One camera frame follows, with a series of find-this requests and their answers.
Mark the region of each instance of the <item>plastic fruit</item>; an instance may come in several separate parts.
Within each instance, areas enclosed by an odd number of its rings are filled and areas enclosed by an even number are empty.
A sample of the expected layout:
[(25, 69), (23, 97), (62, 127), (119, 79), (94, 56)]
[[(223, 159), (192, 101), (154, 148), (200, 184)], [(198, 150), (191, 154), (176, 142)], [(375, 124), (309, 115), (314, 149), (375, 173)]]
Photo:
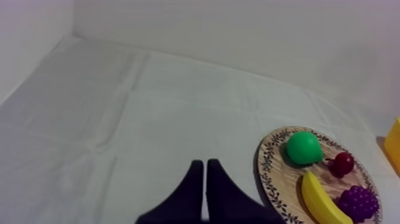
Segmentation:
[(349, 216), (342, 212), (330, 199), (317, 177), (306, 172), (301, 191), (305, 205), (314, 218), (323, 224), (352, 224)]
[(340, 196), (337, 204), (355, 223), (370, 219), (379, 210), (376, 196), (361, 186), (352, 186)]
[(287, 142), (287, 155), (296, 164), (322, 161), (323, 153), (318, 141), (310, 132), (296, 132)]
[(332, 161), (329, 170), (332, 172), (334, 176), (342, 178), (346, 174), (350, 173), (353, 170), (353, 168), (354, 168), (353, 156), (350, 153), (339, 153)]

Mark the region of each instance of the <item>white tablecloth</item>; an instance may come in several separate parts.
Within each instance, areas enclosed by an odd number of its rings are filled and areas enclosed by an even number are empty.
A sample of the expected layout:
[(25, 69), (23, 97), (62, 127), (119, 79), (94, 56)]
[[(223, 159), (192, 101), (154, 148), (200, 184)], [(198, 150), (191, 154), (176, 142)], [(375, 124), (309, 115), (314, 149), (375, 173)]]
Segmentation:
[(393, 121), (267, 77), (73, 40), (0, 107), (0, 222), (134, 223), (193, 159), (219, 158), (261, 203), (254, 153), (294, 125), (347, 147), (378, 187), (384, 223), (398, 223), (400, 179), (376, 143)]

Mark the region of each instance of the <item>white backdrop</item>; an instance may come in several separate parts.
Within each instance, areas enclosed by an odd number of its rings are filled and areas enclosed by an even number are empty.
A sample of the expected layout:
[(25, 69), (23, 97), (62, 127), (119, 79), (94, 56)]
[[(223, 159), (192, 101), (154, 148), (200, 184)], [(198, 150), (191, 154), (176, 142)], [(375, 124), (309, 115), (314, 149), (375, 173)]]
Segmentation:
[(0, 0), (0, 103), (73, 25), (73, 0)]
[(76, 0), (75, 32), (192, 57), (400, 114), (394, 0)]

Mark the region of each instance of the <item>yellow banana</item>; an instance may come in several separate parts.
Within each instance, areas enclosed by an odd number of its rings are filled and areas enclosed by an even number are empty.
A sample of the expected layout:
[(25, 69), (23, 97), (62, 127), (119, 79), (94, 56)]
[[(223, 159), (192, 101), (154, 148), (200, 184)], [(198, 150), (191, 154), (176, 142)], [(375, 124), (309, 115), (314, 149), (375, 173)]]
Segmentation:
[(330, 199), (313, 173), (304, 174), (301, 191), (305, 205), (320, 224), (353, 224), (351, 218)]

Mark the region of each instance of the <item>red cherry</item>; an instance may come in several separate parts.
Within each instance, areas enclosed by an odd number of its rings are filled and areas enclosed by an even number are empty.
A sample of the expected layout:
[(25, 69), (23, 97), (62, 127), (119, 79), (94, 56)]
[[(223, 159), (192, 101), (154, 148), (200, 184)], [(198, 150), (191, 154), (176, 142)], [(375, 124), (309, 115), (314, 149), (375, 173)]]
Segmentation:
[(354, 168), (354, 158), (350, 153), (339, 153), (330, 166), (330, 171), (337, 177), (342, 178)]

